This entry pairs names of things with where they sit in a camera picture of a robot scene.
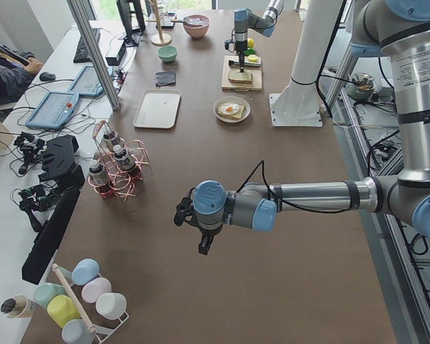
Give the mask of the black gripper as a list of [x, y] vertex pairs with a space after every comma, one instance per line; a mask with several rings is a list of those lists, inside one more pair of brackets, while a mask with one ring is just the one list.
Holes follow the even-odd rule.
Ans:
[[246, 51], [246, 41], [236, 41], [235, 50], [239, 60], [239, 71], [244, 72], [244, 53]]
[[207, 255], [211, 248], [211, 244], [214, 237], [219, 234], [222, 230], [222, 223], [215, 224], [197, 224], [199, 231], [201, 232], [201, 241], [198, 245], [199, 254]]

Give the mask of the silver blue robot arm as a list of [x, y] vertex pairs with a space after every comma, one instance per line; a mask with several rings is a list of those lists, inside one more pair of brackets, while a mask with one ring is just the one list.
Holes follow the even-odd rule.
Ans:
[[208, 254], [224, 225], [269, 231], [286, 210], [338, 214], [363, 209], [390, 214], [430, 238], [430, 1], [356, 4], [352, 50], [367, 47], [391, 62], [403, 168], [395, 176], [360, 181], [256, 184], [227, 191], [201, 182], [190, 195], [191, 224]]
[[253, 29], [265, 37], [271, 37], [277, 19], [284, 8], [284, 0], [270, 1], [262, 16], [250, 9], [234, 11], [234, 48], [239, 58], [239, 71], [244, 72], [244, 56], [248, 48], [248, 30]]

